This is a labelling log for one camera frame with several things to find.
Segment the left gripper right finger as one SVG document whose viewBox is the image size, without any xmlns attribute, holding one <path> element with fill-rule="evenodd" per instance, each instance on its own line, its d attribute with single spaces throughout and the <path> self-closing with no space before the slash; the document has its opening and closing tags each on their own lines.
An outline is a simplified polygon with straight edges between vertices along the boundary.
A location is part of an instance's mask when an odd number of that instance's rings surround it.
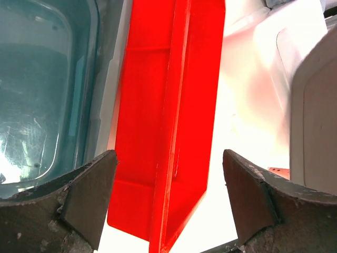
<svg viewBox="0 0 337 253">
<path fill-rule="evenodd" d="M 262 169 L 232 150 L 223 171 L 245 252 L 336 252 L 336 196 Z"/>
</svg>

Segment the red plastic bin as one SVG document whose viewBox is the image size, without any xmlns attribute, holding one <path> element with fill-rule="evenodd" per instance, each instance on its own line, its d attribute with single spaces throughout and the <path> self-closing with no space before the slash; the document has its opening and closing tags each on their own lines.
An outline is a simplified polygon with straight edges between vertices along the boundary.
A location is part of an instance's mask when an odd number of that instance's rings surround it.
<svg viewBox="0 0 337 253">
<path fill-rule="evenodd" d="M 110 226 L 169 252 L 207 189 L 224 1 L 134 1 Z"/>
</svg>

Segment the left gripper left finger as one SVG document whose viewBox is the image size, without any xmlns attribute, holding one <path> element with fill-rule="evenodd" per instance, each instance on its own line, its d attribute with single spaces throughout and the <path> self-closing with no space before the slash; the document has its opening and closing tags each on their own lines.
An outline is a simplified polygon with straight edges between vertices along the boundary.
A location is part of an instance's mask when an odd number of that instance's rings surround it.
<svg viewBox="0 0 337 253">
<path fill-rule="evenodd" d="M 93 252 L 100 245 L 116 153 L 1 200 L 1 252 Z"/>
</svg>

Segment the large white plastic tub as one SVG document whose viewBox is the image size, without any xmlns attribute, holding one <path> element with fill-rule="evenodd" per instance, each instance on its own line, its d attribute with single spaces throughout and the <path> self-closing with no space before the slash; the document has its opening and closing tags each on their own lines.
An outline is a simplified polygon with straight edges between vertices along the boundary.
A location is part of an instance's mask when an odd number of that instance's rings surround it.
<svg viewBox="0 0 337 253">
<path fill-rule="evenodd" d="M 226 1 L 228 149 L 336 194 L 336 1 Z"/>
</svg>

